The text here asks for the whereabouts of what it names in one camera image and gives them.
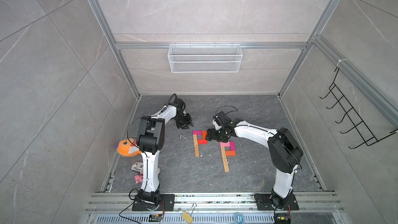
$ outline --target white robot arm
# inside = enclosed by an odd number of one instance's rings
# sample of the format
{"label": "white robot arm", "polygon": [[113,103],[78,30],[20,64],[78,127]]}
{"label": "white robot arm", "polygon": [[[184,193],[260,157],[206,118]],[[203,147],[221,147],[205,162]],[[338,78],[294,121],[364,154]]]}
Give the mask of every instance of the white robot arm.
{"label": "white robot arm", "polygon": [[140,120],[137,145],[141,151],[144,165],[141,190],[138,191],[135,201],[143,204],[149,210],[159,206],[160,191],[158,179],[159,153],[164,144],[164,125],[174,119],[177,128],[189,129],[192,119],[185,112],[185,102],[173,94],[164,107],[152,116],[142,117]]}
{"label": "white robot arm", "polygon": [[207,140],[227,142],[231,136],[247,138],[269,149],[272,162],[277,168],[271,191],[272,205],[283,209],[293,193],[293,177],[303,151],[286,128],[268,129],[250,124],[242,119],[231,120],[221,111],[213,117],[215,128],[207,130]]}

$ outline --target black wire rack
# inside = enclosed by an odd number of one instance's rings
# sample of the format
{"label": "black wire rack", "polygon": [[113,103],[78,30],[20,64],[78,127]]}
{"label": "black wire rack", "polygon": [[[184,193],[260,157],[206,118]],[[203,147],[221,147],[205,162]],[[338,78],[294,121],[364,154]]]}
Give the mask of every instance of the black wire rack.
{"label": "black wire rack", "polygon": [[[343,118],[341,119],[341,121],[340,122],[337,122],[337,121],[335,121],[337,124],[340,124],[341,122],[343,122],[343,120],[344,120],[344,118],[347,116],[348,118],[349,118],[349,120],[351,121],[351,123],[352,123],[352,125],[354,125],[351,129],[349,129],[348,131],[346,131],[346,132],[340,132],[341,134],[346,134],[346,133],[348,133],[349,131],[351,131],[351,130],[353,130],[353,129],[356,129],[357,130],[357,132],[359,133],[359,135],[361,136],[361,138],[362,138],[362,140],[363,140],[363,142],[362,143],[360,143],[359,145],[357,145],[357,146],[355,146],[355,147],[349,147],[350,149],[355,149],[355,148],[358,148],[358,147],[360,147],[361,145],[363,145],[363,144],[366,144],[367,146],[371,146],[371,145],[373,145],[373,144],[375,144],[375,143],[377,143],[377,142],[380,142],[380,141],[382,141],[383,139],[385,139],[385,138],[388,138],[389,136],[391,136],[391,135],[393,135],[393,134],[395,134],[396,133],[396,131],[398,130],[398,129],[396,129],[396,130],[394,130],[394,131],[392,131],[392,132],[390,132],[390,134],[389,135],[387,135],[387,136],[385,136],[385,137],[383,137],[383,138],[381,138],[381,139],[377,139],[376,137],[375,137],[375,135],[373,134],[373,132],[371,131],[371,129],[368,127],[368,125],[363,121],[363,119],[361,118],[361,116],[358,114],[358,112],[356,111],[356,109],[352,106],[352,104],[351,104],[351,102],[346,98],[346,96],[343,94],[343,92],[341,92],[341,90],[340,90],[340,88],[335,84],[335,81],[336,81],[336,77],[337,77],[337,74],[339,73],[339,68],[336,68],[334,71],[336,72],[336,75],[334,76],[334,80],[333,80],[333,82],[332,82],[332,84],[330,85],[330,87],[329,87],[329,92],[328,92],[328,94],[325,96],[325,97],[320,97],[321,99],[324,99],[324,98],[326,98],[330,93],[334,96],[334,98],[337,100],[337,102],[332,106],[332,107],[326,107],[327,109],[332,109],[333,107],[335,107],[337,104],[339,104],[340,106],[341,106],[341,108],[344,110],[344,116],[343,116]],[[336,97],[336,95],[332,92],[332,90],[334,89],[334,88],[336,88],[340,93],[341,93],[341,97],[339,97],[339,98],[337,98]],[[345,99],[347,102],[348,102],[348,104],[349,104],[349,106],[350,106],[350,108],[348,109],[348,110],[346,110],[344,107],[343,107],[343,105],[341,104],[341,100],[342,99]],[[355,124],[354,123],[354,121],[351,119],[351,117],[349,116],[349,112],[351,112],[351,111],[354,111],[355,112],[355,114],[359,117],[359,119],[360,119],[360,122],[358,122],[357,124]],[[358,126],[360,125],[360,124],[364,124],[365,126],[366,126],[366,128],[368,129],[368,131],[371,133],[371,138],[369,138],[369,139],[367,139],[367,140],[365,140],[365,138],[362,136],[362,134],[361,134],[361,132],[358,130]]]}

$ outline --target wire basket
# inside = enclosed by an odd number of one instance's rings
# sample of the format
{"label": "wire basket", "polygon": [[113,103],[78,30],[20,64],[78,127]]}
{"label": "wire basket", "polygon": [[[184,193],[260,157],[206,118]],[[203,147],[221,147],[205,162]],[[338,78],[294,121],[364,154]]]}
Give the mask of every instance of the wire basket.
{"label": "wire basket", "polygon": [[173,73],[238,72],[238,44],[174,44],[167,54]]}

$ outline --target floor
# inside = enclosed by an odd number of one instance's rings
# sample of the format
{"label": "floor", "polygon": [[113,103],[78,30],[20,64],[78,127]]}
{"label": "floor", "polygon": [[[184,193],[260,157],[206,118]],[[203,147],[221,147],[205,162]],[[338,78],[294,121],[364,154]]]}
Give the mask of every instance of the floor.
{"label": "floor", "polygon": [[[142,96],[135,118],[156,113],[169,96]],[[212,127],[212,117],[218,107],[233,105],[239,112],[231,112],[231,119],[245,121],[267,128],[286,127],[291,130],[285,112],[276,95],[182,95],[186,112],[191,114],[194,127],[177,129],[175,121],[166,124],[166,137],[160,152],[161,192],[226,192],[270,191],[275,181],[275,167],[268,149],[244,138],[231,138],[236,144],[236,157],[229,157],[230,172],[224,172],[220,144],[211,141],[200,145],[201,157],[195,158],[192,130]],[[138,121],[131,126],[129,136],[137,135]],[[142,161],[141,156],[120,157],[116,166],[111,192],[129,192],[140,187],[135,184],[131,165]],[[293,182],[295,191],[319,191],[320,186],[303,157],[302,170]]]}

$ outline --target block arrangement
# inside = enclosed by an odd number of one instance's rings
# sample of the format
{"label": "block arrangement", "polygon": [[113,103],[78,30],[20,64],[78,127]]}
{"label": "block arrangement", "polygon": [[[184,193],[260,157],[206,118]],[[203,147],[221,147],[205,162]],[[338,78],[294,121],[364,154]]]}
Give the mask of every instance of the block arrangement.
{"label": "block arrangement", "polygon": [[[200,157],[199,154],[199,145],[200,144],[207,144],[206,136],[207,131],[193,131],[193,148],[195,150],[195,157]],[[236,148],[235,142],[229,141],[226,143],[220,142],[221,147],[221,157],[222,157],[222,164],[224,165],[224,171],[229,172],[228,160],[227,157],[235,157],[236,156]]]}
{"label": "block arrangement", "polygon": [[235,142],[234,141],[229,141],[226,143],[220,142],[220,147],[221,147],[221,157],[222,157],[222,164],[224,165],[224,171],[229,172],[228,160],[226,157],[236,156]]}
{"label": "block arrangement", "polygon": [[193,148],[195,150],[195,157],[199,157],[199,145],[207,144],[206,136],[207,131],[193,131]]}

